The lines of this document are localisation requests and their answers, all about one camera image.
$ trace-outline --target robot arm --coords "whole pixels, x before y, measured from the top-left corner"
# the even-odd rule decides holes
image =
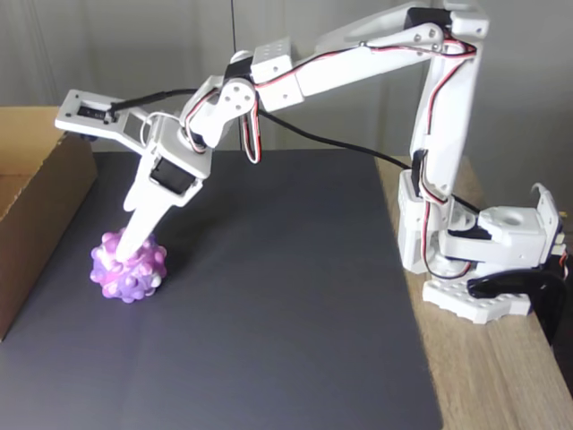
[[[139,108],[117,111],[113,105],[118,100],[71,91],[56,126],[116,139],[141,155],[124,203],[133,216],[117,248],[122,261],[171,206],[184,206],[201,190],[210,175],[212,151],[237,118],[249,160],[260,161],[260,103],[267,111],[280,110],[314,94],[429,61],[410,145],[413,168],[402,172],[399,181],[398,243],[404,267],[444,282],[536,267],[560,250],[555,245],[560,220],[546,190],[537,209],[491,208],[479,215],[451,197],[488,27],[487,16],[471,0],[445,0],[444,9],[404,4],[325,35],[309,58],[294,58],[288,39],[254,53],[238,52],[225,75],[209,77],[180,116],[148,116]],[[124,132],[130,115],[150,125],[147,139],[137,142]]]

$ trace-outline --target pink squishy ball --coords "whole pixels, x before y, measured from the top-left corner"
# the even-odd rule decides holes
[[[167,251],[150,236],[127,261],[119,262],[115,250],[123,233],[122,229],[118,233],[104,234],[101,245],[91,250],[93,270],[90,278],[101,286],[104,297],[132,303],[152,296],[161,285],[167,275]]]

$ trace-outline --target wooden surface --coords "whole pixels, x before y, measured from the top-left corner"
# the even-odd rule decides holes
[[[378,170],[397,233],[399,168],[378,160]],[[466,159],[456,192],[484,207]],[[445,429],[573,429],[573,400],[534,314],[475,325],[423,302],[425,276],[405,274]]]

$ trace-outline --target dark gray surface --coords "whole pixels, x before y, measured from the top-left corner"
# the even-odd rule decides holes
[[[137,158],[100,176],[0,345],[0,428],[438,429],[372,159],[218,153],[157,230],[167,282],[104,299],[90,249],[128,220]]]

